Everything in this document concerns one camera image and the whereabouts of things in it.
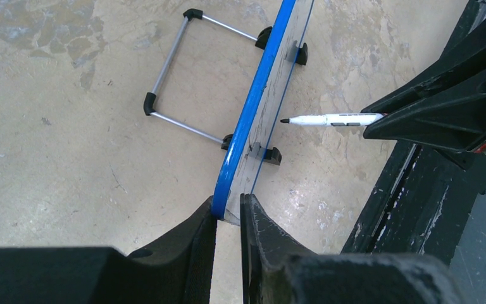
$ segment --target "floor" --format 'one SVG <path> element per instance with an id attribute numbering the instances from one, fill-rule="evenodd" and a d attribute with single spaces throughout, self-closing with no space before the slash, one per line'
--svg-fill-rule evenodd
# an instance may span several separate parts
<path id="1" fill-rule="evenodd" d="M 434 62 L 466 0 L 316 0 L 281 117 L 357 112 Z M 186 219 L 224 151 L 142 102 L 187 8 L 257 35 L 280 1 L 0 0 L 0 246 L 111 245 L 124 253 Z M 158 110 L 232 133 L 261 50 L 194 20 Z M 278 125 L 280 167 L 256 194 L 318 253 L 337 253 L 393 142 L 362 129 Z M 220 223 L 212 303 L 240 303 L 239 228 Z"/>

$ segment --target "marker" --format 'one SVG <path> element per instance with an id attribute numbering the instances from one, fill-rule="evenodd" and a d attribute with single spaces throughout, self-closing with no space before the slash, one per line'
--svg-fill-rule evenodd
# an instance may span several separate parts
<path id="1" fill-rule="evenodd" d="M 379 113 L 305 115 L 281 119 L 280 122 L 292 125 L 331 125 L 333 127 L 357 127 L 371 125 L 383 118 Z"/>

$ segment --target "metal stand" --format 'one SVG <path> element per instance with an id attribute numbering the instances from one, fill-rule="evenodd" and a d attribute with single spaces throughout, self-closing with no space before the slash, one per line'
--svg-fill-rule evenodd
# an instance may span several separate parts
<path id="1" fill-rule="evenodd" d="M 258 41 L 258 38 L 255 38 L 241 30 L 238 30 L 234 27 L 231 27 L 221 21 L 218 21 L 218 20 L 215 20 L 209 16 L 206 16 L 201 10 L 199 9 L 188 9 L 185 13 L 184 13 L 184 20 L 182 22 L 182 25 L 180 27 L 180 30 L 178 31 L 178 34 L 176 35 L 176 39 L 174 40 L 174 43 L 172 44 L 172 48 L 170 49 L 170 52 L 168 53 L 168 56 L 165 60 L 165 63 L 163 64 L 163 67 L 161 68 L 161 72 L 159 73 L 159 77 L 156 81 L 156 83 L 154 84 L 154 87 L 152 88 L 152 91 L 147 93 L 146 94 L 146 98 L 144 100 L 144 113 L 146 114 L 146 116 L 155 116 L 155 117 L 159 117 L 167 122 L 170 122 L 172 124 L 175 124 L 179 127 L 182 127 L 186 130 L 189 130 L 191 132 L 194 132 L 198 135 L 201 135 L 201 136 L 204 136 L 218 144 L 221 144 L 222 147 L 224 147 L 224 149 L 227 149 L 228 148 L 228 145 L 230 144 L 230 140 L 232 138 L 232 136 L 226 136 L 224 139 L 220 139 L 218 137 L 215 137 L 211 134 L 208 134 L 206 132 L 203 132 L 197 128 L 194 128 L 194 127 L 191 127 L 190 125 L 187 125 L 185 123 L 182 123 L 178 120 L 175 120 L 174 118 L 170 118 L 166 115 L 163 115 L 159 112 L 157 112 L 156 110 L 154 110 L 154 103 L 155 103 L 155 100 L 156 98 L 159 96 L 159 88 L 161 87 L 164 79 L 165 79 L 165 76 L 166 76 L 166 73 L 168 71 L 168 68 L 170 66 L 170 63 L 172 62 L 172 59 L 174 59 L 174 56 L 176 54 L 176 50 L 178 49 L 179 45 L 180 45 L 180 41 L 182 40 L 182 37 L 184 36 L 184 32 L 185 32 L 185 28 L 187 28 L 187 25 L 189 24 L 189 22 L 191 20 L 193 20 L 193 18 L 197 18 L 197 19 L 200 19 L 200 20 L 207 20 L 211 23 L 214 23 L 216 25 L 219 25 L 227 30 L 230 30 L 232 32 L 235 32 L 247 39 L 250 39 L 254 42 L 257 42 Z"/>

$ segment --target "metal rod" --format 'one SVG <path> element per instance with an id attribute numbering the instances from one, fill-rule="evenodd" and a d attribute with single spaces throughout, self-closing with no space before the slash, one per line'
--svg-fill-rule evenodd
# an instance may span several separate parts
<path id="1" fill-rule="evenodd" d="M 178 45 L 180 44 L 180 41 L 182 40 L 182 36 L 184 35 L 185 28 L 187 27 L 187 24 L 189 24 L 189 19 L 187 17 L 184 17 L 184 21 L 182 22 L 182 26 L 180 27 L 180 30 L 178 31 L 178 35 L 176 36 L 176 39 L 174 40 L 174 43 L 172 44 L 172 48 L 170 49 L 170 53 L 168 53 L 168 56 L 166 57 L 165 63 L 163 64 L 163 67 L 161 68 L 161 73 L 159 73 L 159 77 L 156 81 L 156 84 L 154 85 L 154 88 L 152 89 L 152 93 L 157 95 L 159 91 L 159 87 L 161 86 L 161 83 L 163 83 L 163 79 L 165 78 L 165 75 L 168 71 L 168 66 L 170 66 L 170 63 L 172 62 L 172 58 L 174 58 L 174 55 L 176 54 L 176 50 L 178 49 Z"/>
<path id="2" fill-rule="evenodd" d="M 193 127 L 189 127 L 188 125 L 185 125 L 184 123 L 181 123 L 181 122 L 179 122 L 177 120 L 174 120 L 174 119 L 172 119 L 170 117 L 166 117 L 166 116 L 164 116 L 162 114 L 159 114 L 158 112 L 152 112 L 152 113 L 150 113 L 150 116 L 159 117 L 159 118 L 161 118 L 163 120 L 166 120 L 167 122 L 170 122 L 172 124 L 175 124 L 175 125 L 177 125 L 179 127 L 182 127 L 184 129 L 187 129 L 187 130 L 189 130 L 191 132 L 195 132 L 198 135 L 202 135 L 204 137 L 207 137 L 207 138 L 211 139 L 212 141 L 215 141 L 215 142 L 217 142 L 219 144 L 222 144 L 223 143 L 223 140 L 222 139 L 219 139 L 219 138 L 217 138 L 215 136 L 209 135 L 208 133 L 202 132 L 202 131 L 197 130 L 197 129 L 193 128 Z"/>
<path id="3" fill-rule="evenodd" d="M 244 36 L 244 37 L 247 37 L 248 39 L 250 39 L 252 41 L 257 41 L 258 40 L 258 38 L 255 38 L 255 37 L 253 37 L 253 36 L 251 36 L 251 35 L 249 35 L 249 34 L 247 34 L 245 32 L 241 32 L 237 28 L 233 28 L 233 27 L 231 27 L 231 26 L 229 26 L 227 24 L 222 23 L 221 21 L 217 21 L 217 20 L 215 20 L 215 19 L 213 19 L 211 17 L 208 17 L 206 15 L 202 15 L 202 19 L 205 19 L 205 20 L 207 20 L 207 21 L 209 21 L 211 23 L 215 23 L 217 25 L 220 25 L 220 26 L 224 27 L 225 29 L 231 30 L 232 32 L 236 32 L 239 35 Z"/>

